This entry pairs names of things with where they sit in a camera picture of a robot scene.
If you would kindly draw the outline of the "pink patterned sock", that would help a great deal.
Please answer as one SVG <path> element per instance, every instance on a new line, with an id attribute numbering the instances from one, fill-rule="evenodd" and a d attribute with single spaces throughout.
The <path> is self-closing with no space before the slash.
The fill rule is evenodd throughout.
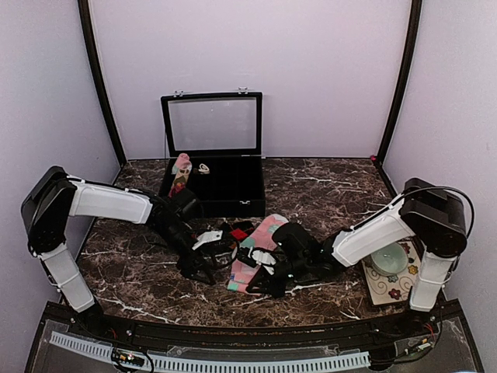
<path id="1" fill-rule="evenodd" d="M 229 291 L 247 294 L 250 281 L 255 279 L 260 270 L 262 270 L 262 274 L 268 274 L 271 277 L 274 275 L 276 257 L 273 255 L 273 251 L 277 244 L 273 241 L 273 234 L 288 222 L 280 214 L 271 214 L 239 244 L 232 255 L 234 262 L 231 265 L 227 286 Z"/>

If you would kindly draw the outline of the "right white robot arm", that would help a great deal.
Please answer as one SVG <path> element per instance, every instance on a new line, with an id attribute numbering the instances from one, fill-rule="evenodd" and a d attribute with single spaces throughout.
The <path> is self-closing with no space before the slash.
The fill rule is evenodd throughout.
<path id="1" fill-rule="evenodd" d="M 323 242 L 302 225 L 287 222 L 270 237 L 275 250 L 240 246 L 234 258 L 256 270 L 248 293 L 281 298 L 291 281 L 315 282 L 338 275 L 390 244 L 416 238 L 425 252 L 409 292 L 410 309 L 396 321 L 396 330 L 412 337 L 425 326 L 425 312 L 433 309 L 455 262 L 466 250 L 474 218 L 474 204 L 466 193 L 411 178 L 389 204 Z"/>

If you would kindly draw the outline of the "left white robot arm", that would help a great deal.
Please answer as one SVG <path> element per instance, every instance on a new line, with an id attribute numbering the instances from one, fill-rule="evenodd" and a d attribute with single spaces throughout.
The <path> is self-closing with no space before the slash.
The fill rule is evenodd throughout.
<path id="1" fill-rule="evenodd" d="M 200 202 L 187 189 L 173 197 L 95 183 L 50 167 L 22 202 L 21 215 L 30 254 L 43 265 L 52 285 L 69 306 L 81 313 L 78 324 L 93 339 L 109 333 L 109 320 L 96 310 L 97 301 L 86 284 L 65 236 L 70 217 L 86 216 L 146 225 L 176 251 L 176 264 L 185 278 L 213 285 L 212 266 L 199 252 L 187 225 Z"/>

